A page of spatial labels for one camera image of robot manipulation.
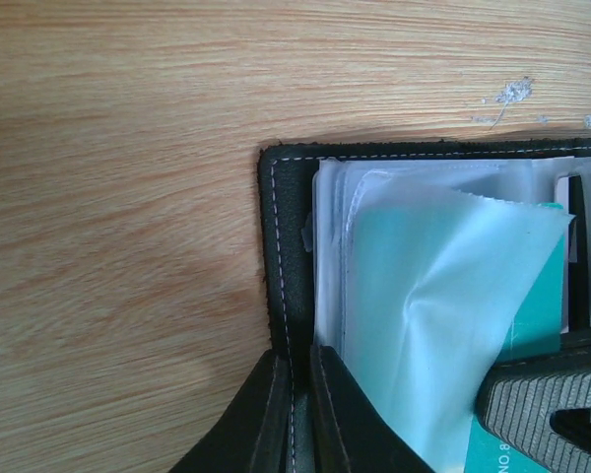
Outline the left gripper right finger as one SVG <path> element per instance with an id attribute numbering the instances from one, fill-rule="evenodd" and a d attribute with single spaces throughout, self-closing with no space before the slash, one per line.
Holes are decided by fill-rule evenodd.
<path id="1" fill-rule="evenodd" d="M 320 472 L 429 472 L 382 420 L 336 351 L 310 349 L 315 448 Z"/>

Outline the black leather card holder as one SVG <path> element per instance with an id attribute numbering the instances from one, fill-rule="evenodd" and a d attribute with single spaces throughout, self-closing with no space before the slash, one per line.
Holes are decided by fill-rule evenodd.
<path id="1" fill-rule="evenodd" d="M 591 472 L 591 139 L 258 162 L 284 472 Z"/>

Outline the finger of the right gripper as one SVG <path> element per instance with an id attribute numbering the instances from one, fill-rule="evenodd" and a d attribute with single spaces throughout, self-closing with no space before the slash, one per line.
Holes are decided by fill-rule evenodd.
<path id="1" fill-rule="evenodd" d="M 489 433 L 551 472 L 591 472 L 591 327 L 560 350 L 492 366 L 476 400 Z"/>

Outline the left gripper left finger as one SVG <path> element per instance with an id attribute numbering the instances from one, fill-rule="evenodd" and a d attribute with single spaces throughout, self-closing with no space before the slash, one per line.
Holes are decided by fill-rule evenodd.
<path id="1" fill-rule="evenodd" d="M 282 472 L 290 405 L 289 366 L 265 352 L 216 425 L 171 470 Z"/>

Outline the teal credit card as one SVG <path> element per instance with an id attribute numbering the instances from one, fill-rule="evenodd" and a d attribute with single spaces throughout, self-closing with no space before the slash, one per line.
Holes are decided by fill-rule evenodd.
<path id="1" fill-rule="evenodd" d="M 462 471 L 489 368 L 554 347 L 568 216 L 457 198 L 363 211 L 344 361 L 381 418 L 437 472 Z"/>

